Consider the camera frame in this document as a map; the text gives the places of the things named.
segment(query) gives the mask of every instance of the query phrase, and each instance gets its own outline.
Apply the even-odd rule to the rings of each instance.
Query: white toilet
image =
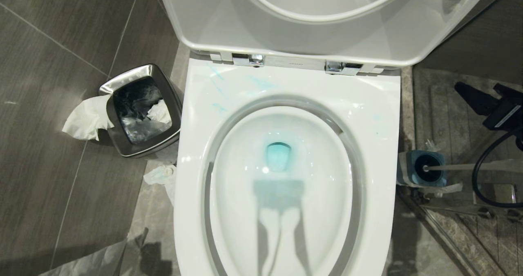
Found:
[[[174,236],[183,276],[379,276],[398,68],[478,0],[163,0],[193,51]]]

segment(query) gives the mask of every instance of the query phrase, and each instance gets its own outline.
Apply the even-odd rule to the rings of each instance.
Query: crumpled tissue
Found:
[[[164,185],[170,203],[174,205],[174,187],[176,183],[176,166],[162,165],[143,176],[148,185]]]
[[[98,139],[98,129],[108,129],[114,124],[107,116],[107,101],[111,97],[93,97],[82,101],[65,121],[62,131],[78,140]]]
[[[169,109],[163,99],[157,104],[153,105],[149,111],[147,111],[147,117],[153,121],[162,122],[164,124],[172,123],[170,119]]]

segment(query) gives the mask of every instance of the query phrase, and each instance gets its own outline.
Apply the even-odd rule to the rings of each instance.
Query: stainless steel trash can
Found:
[[[99,94],[111,94],[107,115],[114,127],[107,132],[120,155],[176,163],[182,103],[158,66],[147,64],[122,73],[103,84]],[[161,100],[170,124],[148,118],[148,111]]]

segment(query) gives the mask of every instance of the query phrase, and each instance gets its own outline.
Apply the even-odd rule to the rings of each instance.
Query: toilet seat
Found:
[[[256,69],[191,58],[174,216],[182,275],[234,275],[228,265],[216,261],[218,252],[209,244],[216,240],[212,222],[202,211],[211,202],[206,182],[212,181],[214,171],[209,166],[235,124],[274,105],[299,107],[340,131],[351,161],[353,193],[347,236],[336,255],[333,275],[381,274],[394,209],[399,104],[398,75],[348,80],[322,71]]]

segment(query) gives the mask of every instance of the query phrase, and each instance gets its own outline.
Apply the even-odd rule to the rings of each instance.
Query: toilet hinge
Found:
[[[237,66],[262,67],[264,55],[232,54],[232,61]]]
[[[351,64],[349,62],[325,61],[325,73],[333,75],[355,76],[360,71],[362,64]]]

